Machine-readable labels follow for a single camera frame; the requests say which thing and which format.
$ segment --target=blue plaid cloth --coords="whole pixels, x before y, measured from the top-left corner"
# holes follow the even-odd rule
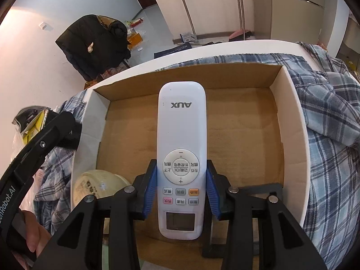
[[[331,58],[318,46],[301,45],[322,67],[314,71],[303,57],[288,54],[237,54],[201,58],[163,69],[196,64],[263,63],[283,65],[298,93],[309,138],[310,196],[304,230],[329,270],[341,262],[359,230],[360,84],[343,61]],[[81,120],[83,93],[62,110]],[[55,148],[49,154],[43,185],[35,197],[38,221],[54,233],[70,213],[70,178],[73,151]]]
[[[86,103],[82,101],[86,90],[64,102],[57,112],[73,113],[75,120],[82,121]],[[52,235],[70,214],[70,181],[75,151],[55,147],[47,155],[47,165],[39,192],[34,197],[37,221]]]

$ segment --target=finger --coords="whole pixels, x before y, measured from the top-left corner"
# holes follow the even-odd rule
[[[30,211],[23,211],[26,227],[26,244],[29,250],[35,252],[40,240],[39,227],[35,215]]]
[[[19,262],[21,267],[23,267],[25,270],[29,270],[29,265],[26,263],[25,259],[18,253],[12,252],[15,259]]]
[[[47,242],[51,239],[51,234],[43,227],[42,225],[38,225],[39,233],[40,233],[40,241],[36,248],[36,256],[38,257],[43,249],[45,248]]]

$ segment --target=black jacket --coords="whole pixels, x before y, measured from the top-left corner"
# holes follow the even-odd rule
[[[60,35],[56,44],[86,81],[131,56],[125,25],[105,16],[83,16]]]

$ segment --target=white remote control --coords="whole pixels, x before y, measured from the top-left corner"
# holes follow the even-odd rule
[[[197,82],[170,82],[159,93],[158,218],[170,239],[200,236],[207,160],[206,96]]]

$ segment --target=metal bolt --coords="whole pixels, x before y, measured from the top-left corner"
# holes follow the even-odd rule
[[[94,196],[93,195],[87,195],[85,196],[84,200],[86,203],[91,203],[92,201],[94,201]]]
[[[126,186],[124,191],[125,193],[132,193],[135,191],[135,188],[133,186]]]
[[[271,202],[271,203],[278,203],[278,197],[276,197],[276,196],[274,196],[274,195],[270,195],[269,196],[269,201]]]
[[[239,188],[238,187],[233,187],[233,186],[229,187],[228,190],[229,190],[230,193],[233,193],[233,194],[236,194],[236,193],[239,192]]]

